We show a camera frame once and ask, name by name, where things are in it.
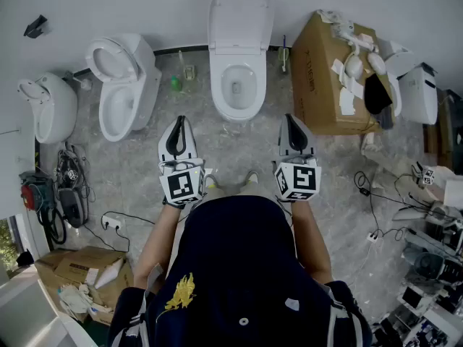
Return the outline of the red and black power tool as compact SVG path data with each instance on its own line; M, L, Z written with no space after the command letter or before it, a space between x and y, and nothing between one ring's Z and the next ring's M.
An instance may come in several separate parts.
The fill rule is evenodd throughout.
M28 210L39 212L55 207L53 181L43 172L25 171L19 175L21 198Z

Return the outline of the white egg-shaped toilet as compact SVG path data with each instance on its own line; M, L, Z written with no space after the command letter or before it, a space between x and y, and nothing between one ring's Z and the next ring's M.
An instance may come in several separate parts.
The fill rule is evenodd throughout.
M22 79L17 92L32 108L39 143L63 142L71 135L77 118L77 95L62 78L45 72L35 81Z

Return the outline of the clutter of electronic equipment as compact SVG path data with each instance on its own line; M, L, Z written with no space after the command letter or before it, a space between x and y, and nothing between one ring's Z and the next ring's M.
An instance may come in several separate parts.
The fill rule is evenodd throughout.
M376 232L404 242L409 272L399 306L375 332L382 347L454 347L463 339L463 211L441 202L406 204L392 218L402 226Z

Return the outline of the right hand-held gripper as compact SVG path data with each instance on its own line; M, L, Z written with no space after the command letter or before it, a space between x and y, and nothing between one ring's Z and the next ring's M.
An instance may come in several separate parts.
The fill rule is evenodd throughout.
M307 201L317 195L320 191L321 167L313 156L313 133L296 116L286 113L281 120L278 145L279 155L286 155L273 162L278 198L284 202L295 202ZM289 155L292 149L310 155Z

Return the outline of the white tall-backed toilet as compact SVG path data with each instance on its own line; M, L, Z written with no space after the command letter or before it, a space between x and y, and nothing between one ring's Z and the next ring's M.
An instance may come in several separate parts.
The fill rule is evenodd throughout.
M91 72L102 81L99 124L110 142L147 126L158 96L162 72L146 40L122 33L91 41L85 52Z

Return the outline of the person's dark shirt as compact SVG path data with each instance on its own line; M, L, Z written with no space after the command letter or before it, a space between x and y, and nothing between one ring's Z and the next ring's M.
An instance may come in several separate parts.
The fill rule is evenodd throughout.
M187 218L166 275L123 290L110 347L371 347L346 283L297 259L292 218L272 200L222 197Z

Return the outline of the small black wall bracket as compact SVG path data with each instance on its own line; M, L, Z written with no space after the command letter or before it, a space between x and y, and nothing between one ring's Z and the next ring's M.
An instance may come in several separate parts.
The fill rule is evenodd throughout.
M32 39L39 37L43 34L43 26L47 22L48 20L42 14L40 14L36 20L34 20L26 27L23 36Z

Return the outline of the white glossy fixture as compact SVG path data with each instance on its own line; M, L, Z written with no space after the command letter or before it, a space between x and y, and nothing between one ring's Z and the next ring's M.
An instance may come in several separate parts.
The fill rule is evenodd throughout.
M0 286L0 347L98 347L29 268Z

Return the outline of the brown wooden cabinet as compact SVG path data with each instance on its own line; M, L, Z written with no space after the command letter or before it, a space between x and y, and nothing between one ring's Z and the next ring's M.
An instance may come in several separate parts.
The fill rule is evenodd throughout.
M437 121L423 127L424 152L463 176L463 98L450 89L437 89L437 95Z

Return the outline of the white power strip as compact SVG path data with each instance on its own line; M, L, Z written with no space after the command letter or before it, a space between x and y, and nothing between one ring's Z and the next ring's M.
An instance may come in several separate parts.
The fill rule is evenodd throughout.
M122 221L109 215L103 215L101 217L101 224L104 230L107 228L113 228L115 231L118 231L122 228Z

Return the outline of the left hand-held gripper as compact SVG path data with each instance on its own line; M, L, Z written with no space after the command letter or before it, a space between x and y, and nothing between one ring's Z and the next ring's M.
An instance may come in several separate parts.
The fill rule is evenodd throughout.
M196 141L190 121L178 116L167 126L158 142L160 182L164 192L164 205L182 208L203 198L205 161L202 158L175 160L179 157L196 157Z

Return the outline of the white paper sheets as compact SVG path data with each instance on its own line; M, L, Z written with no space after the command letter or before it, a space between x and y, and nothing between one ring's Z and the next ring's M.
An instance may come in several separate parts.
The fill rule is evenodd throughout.
M356 111L354 107L354 100L359 98L363 99L364 86L361 85L354 77L350 77L344 70L344 64L335 59L331 70L336 73L338 80L341 83L341 90L339 95L339 106L341 114L344 116L354 116Z

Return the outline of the white toilet lid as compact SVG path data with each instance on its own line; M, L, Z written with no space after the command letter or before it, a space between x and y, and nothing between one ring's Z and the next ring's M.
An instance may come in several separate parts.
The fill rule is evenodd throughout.
M212 0L208 46L221 55L267 51L273 29L272 0Z

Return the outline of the person's right forearm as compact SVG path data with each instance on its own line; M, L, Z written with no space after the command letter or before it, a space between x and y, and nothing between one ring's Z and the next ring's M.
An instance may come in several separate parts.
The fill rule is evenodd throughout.
M333 281L331 259L308 201L291 204L297 259L317 282Z

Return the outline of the pile of white rags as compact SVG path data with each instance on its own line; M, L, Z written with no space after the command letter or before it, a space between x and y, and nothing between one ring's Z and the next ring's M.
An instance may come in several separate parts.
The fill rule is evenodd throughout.
M112 317L114 310L87 283L67 283L58 288L59 303L69 316L89 315L94 320Z

